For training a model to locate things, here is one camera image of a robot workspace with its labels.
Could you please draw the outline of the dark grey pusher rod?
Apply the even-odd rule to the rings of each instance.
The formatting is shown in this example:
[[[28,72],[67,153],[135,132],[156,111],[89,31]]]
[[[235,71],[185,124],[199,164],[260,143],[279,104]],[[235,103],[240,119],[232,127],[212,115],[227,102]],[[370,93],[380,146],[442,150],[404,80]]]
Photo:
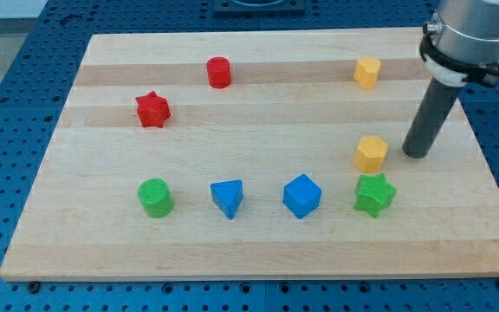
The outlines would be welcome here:
[[[461,90],[431,79],[402,145],[404,154],[414,159],[428,154]]]

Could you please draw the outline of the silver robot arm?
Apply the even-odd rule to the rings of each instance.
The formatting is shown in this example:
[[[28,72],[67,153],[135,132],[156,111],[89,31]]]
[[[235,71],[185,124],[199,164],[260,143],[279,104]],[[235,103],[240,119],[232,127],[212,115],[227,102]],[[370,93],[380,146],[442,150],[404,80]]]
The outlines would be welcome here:
[[[422,159],[431,150],[461,90],[499,83],[499,0],[445,0],[423,26],[420,58],[432,78],[402,151]]]

